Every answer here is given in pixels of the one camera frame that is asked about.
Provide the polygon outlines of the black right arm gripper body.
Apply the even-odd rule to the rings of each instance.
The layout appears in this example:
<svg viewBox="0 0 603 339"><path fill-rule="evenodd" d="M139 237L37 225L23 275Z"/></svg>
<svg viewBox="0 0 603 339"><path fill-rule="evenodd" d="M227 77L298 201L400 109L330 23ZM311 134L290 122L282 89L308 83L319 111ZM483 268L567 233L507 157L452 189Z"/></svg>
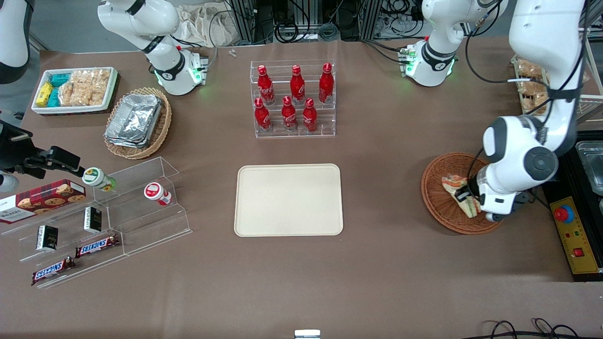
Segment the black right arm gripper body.
<svg viewBox="0 0 603 339"><path fill-rule="evenodd" d="M1 122L0 131L0 168L4 172L24 174L26 159L36 156L36 146L32 141L33 133Z"/></svg>

